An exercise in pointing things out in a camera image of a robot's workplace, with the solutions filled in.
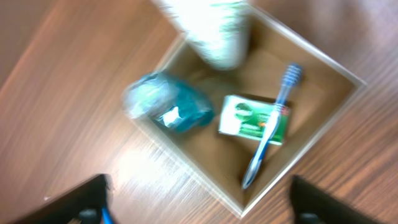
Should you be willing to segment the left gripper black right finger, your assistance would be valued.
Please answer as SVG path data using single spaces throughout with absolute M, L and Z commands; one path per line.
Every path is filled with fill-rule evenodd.
M 328 195 L 299 175 L 292 176 L 289 200 L 294 213 L 294 224 L 379 223 Z

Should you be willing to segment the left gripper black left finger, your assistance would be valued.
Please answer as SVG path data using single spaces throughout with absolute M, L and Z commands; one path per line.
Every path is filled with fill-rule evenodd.
M 112 224 L 108 206 L 109 175 L 96 174 L 48 204 L 13 223 L 104 223 Z

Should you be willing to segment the green white soap packet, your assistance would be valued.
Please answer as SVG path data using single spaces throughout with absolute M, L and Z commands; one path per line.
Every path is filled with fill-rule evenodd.
M 259 141 L 273 109 L 273 102 L 239 95 L 224 97 L 218 131 L 221 134 Z

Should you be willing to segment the blue mouthwash bottle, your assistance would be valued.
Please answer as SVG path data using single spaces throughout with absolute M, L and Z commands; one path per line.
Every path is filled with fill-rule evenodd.
M 206 126 L 215 115 L 204 93 L 164 71 L 130 84 L 122 94 L 122 105 L 130 119 L 149 118 L 176 132 Z

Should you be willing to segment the blue white toothbrush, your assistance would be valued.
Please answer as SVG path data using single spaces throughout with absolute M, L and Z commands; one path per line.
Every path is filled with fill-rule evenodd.
M 287 101 L 287 98 L 289 97 L 292 88 L 300 81 L 301 76 L 302 66 L 296 63 L 291 63 L 285 70 L 282 77 L 279 93 L 272 106 L 271 114 L 264 127 L 263 135 L 260 140 L 259 146 L 253 158 L 251 159 L 244 175 L 242 182 L 243 190 L 246 190 L 253 183 L 267 151 L 269 141 L 277 131 L 285 102 Z

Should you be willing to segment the white lotion tube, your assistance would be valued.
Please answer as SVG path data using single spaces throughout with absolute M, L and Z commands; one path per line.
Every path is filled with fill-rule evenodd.
M 207 64 L 239 67 L 248 49 L 249 3 L 243 0 L 153 0 Z

